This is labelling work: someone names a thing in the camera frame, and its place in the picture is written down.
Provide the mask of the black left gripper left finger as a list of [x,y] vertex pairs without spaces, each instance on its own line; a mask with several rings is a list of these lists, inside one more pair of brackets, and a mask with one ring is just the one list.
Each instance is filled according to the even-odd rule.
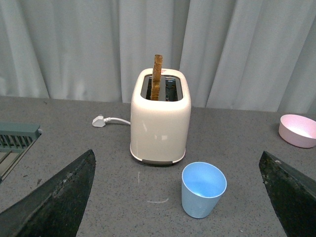
[[0,214],[2,237],[75,237],[95,175],[86,151],[29,195]]

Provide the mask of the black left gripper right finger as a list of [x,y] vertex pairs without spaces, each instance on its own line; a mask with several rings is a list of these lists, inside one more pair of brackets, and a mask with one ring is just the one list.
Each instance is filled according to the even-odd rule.
[[263,183],[288,237],[316,235],[316,182],[264,151],[259,161]]

